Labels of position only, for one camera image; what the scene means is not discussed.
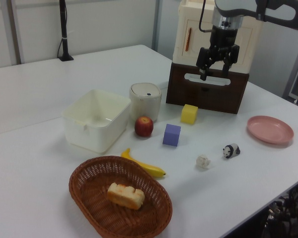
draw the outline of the drawer handle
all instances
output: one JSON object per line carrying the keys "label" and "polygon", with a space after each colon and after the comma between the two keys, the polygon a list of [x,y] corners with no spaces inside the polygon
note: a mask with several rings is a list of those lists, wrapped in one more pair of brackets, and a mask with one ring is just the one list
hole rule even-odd
{"label": "drawer handle", "polygon": [[190,44],[190,38],[191,38],[191,31],[192,28],[189,28],[189,33],[188,33],[188,39],[187,39],[187,45],[185,46],[185,51],[188,52],[189,51],[189,44]]}
{"label": "drawer handle", "polygon": [[192,74],[192,73],[186,73],[184,75],[184,78],[191,82],[202,83],[202,84],[212,84],[216,86],[230,85],[230,80],[228,78],[218,78],[218,77],[208,76],[206,81],[202,81],[200,79],[199,74]]}

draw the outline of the red apple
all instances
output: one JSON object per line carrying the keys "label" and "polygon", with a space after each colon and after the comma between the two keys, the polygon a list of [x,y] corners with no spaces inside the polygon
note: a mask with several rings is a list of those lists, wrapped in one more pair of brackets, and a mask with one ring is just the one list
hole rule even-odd
{"label": "red apple", "polygon": [[139,117],[135,122],[135,133],[138,136],[148,137],[153,131],[153,121],[149,117]]}

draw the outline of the plate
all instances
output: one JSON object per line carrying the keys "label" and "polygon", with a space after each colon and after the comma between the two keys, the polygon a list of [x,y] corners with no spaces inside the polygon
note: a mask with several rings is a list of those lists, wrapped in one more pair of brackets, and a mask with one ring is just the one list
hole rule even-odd
{"label": "plate", "polygon": [[250,118],[247,128],[258,139],[273,144],[287,143],[294,137],[294,131],[288,124],[268,116]]}

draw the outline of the cream cabinet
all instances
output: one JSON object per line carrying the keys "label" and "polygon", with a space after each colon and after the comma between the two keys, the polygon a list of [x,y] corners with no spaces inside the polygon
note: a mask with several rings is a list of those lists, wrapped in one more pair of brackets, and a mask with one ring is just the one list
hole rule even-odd
{"label": "cream cabinet", "polygon": [[[200,48],[210,47],[211,33],[203,33],[199,30],[202,2],[202,0],[182,1],[179,7],[174,63],[195,66]],[[214,1],[207,1],[201,24],[202,29],[212,29],[213,10]],[[240,46],[238,61],[232,65],[231,71],[249,73],[261,28],[262,22],[252,17],[244,17],[235,41]],[[211,68],[222,70],[223,62],[216,62]]]}

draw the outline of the panda figurine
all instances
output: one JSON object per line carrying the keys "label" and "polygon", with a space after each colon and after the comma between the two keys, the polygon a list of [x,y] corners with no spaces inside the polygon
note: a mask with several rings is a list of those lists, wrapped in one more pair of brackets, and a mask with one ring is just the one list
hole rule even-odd
{"label": "panda figurine", "polygon": [[240,154],[240,149],[239,149],[237,144],[230,144],[230,145],[227,145],[223,149],[223,154],[224,154],[225,158],[229,159],[231,157],[239,155]]}

